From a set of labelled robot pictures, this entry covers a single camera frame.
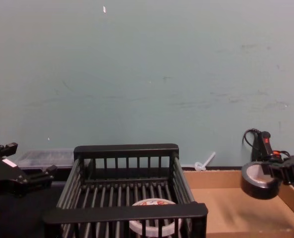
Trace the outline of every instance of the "teal wall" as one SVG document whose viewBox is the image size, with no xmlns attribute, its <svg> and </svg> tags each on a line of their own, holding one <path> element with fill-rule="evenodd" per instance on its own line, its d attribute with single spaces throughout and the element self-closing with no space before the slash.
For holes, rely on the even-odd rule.
<svg viewBox="0 0 294 238">
<path fill-rule="evenodd" d="M 241 166 L 294 154 L 294 0 L 0 0 L 0 143 L 177 143 Z"/>
</svg>

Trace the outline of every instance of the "black tape roll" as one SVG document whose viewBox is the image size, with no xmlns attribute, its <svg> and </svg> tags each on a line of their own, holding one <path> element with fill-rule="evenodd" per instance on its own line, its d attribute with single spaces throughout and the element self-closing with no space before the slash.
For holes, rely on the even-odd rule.
<svg viewBox="0 0 294 238">
<path fill-rule="evenodd" d="M 241 189 L 257 199 L 271 199 L 278 195 L 281 181 L 263 174 L 262 162 L 251 162 L 241 168 Z"/>
</svg>

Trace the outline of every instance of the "white label sticker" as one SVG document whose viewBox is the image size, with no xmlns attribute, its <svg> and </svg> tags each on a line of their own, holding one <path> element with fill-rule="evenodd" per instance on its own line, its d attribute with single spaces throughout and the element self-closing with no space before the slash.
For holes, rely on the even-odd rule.
<svg viewBox="0 0 294 238">
<path fill-rule="evenodd" d="M 4 163 L 10 165 L 11 167 L 16 167 L 17 165 L 14 162 L 11 162 L 9 159 L 2 160 Z"/>
</svg>

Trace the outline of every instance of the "black plastic basket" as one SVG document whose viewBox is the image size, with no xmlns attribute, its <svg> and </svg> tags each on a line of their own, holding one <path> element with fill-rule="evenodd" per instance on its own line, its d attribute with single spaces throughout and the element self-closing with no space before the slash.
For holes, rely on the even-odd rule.
<svg viewBox="0 0 294 238">
<path fill-rule="evenodd" d="M 43 216 L 46 238 L 145 238 L 146 226 L 158 227 L 161 238 L 168 223 L 175 223 L 170 238 L 206 236 L 208 210 L 194 201 L 177 145 L 79 146 L 74 160 L 57 207 Z M 146 198 L 175 204 L 132 206 Z M 141 222 L 141 235 L 129 221 Z"/>
</svg>

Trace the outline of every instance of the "black table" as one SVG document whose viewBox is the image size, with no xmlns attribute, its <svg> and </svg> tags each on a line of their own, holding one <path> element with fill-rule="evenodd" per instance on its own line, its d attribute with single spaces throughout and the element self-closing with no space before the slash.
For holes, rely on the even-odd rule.
<svg viewBox="0 0 294 238">
<path fill-rule="evenodd" d="M 41 215 L 56 206 L 63 186 L 36 191 L 22 198 L 0 196 L 0 238 L 43 238 Z"/>
</svg>

